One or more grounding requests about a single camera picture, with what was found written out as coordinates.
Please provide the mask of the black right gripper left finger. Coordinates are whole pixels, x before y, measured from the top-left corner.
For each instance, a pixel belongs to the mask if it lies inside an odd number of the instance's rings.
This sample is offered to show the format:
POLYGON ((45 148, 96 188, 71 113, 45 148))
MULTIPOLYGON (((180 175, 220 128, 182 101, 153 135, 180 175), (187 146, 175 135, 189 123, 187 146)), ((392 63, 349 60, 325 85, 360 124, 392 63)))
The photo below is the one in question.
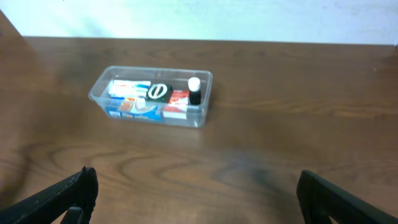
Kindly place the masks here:
POLYGON ((89 224, 98 196, 98 178, 92 167, 73 174, 24 200, 1 210, 2 224, 89 224))

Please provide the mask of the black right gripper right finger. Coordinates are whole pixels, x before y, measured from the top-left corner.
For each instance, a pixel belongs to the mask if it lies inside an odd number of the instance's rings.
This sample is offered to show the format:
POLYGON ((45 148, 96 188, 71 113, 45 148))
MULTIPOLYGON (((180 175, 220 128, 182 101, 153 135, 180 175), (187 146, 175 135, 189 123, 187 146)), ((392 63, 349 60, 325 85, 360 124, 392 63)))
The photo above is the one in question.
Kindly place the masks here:
POLYGON ((306 224, 397 223, 397 218, 355 197, 319 175, 303 170, 296 190, 306 224))

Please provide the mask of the blue fever patch box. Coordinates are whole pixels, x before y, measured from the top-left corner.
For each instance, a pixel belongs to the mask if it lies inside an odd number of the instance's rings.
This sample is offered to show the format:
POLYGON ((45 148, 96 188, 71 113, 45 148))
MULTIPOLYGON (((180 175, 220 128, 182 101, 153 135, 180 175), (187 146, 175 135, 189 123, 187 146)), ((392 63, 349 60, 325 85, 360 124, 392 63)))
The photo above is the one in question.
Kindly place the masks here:
POLYGON ((103 101, 101 107, 111 118, 137 119, 150 122, 162 121, 162 107, 157 103, 117 100, 111 98, 103 101))

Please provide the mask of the white Panadol caplets box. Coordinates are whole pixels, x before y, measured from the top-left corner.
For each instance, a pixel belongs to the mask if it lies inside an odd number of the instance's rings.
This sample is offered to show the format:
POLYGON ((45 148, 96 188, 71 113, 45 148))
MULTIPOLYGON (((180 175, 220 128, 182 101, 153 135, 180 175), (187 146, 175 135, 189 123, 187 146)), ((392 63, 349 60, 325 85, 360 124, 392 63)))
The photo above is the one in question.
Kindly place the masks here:
POLYGON ((113 80, 108 94, 112 98, 145 98, 151 81, 113 80))

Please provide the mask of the red medicine box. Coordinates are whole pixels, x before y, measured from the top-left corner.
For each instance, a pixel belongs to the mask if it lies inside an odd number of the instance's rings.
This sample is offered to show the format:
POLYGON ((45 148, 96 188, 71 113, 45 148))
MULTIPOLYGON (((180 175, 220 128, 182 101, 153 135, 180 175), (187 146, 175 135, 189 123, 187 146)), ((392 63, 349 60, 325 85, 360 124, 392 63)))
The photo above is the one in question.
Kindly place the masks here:
POLYGON ((163 108, 165 118, 187 119, 189 91, 174 90, 168 104, 163 108))

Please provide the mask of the green Zam-Buk box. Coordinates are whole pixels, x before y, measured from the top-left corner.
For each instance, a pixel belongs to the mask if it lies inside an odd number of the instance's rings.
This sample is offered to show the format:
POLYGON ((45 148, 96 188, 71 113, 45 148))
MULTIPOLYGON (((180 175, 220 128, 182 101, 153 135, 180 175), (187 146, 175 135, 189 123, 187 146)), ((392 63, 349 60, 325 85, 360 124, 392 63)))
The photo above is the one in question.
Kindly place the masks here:
POLYGON ((172 88, 172 85, 155 83, 150 86, 146 95, 146 101, 156 103, 168 103, 173 93, 173 90, 174 89, 172 88))

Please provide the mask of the dark bottle white cap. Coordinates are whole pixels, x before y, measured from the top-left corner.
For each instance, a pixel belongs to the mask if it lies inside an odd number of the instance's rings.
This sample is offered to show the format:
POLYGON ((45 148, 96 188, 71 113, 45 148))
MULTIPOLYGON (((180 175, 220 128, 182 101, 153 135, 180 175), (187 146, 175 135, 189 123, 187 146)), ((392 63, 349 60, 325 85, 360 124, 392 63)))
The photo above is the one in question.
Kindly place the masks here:
POLYGON ((191 105, 199 105, 201 103, 201 81, 197 77, 188 80, 189 101, 191 105))

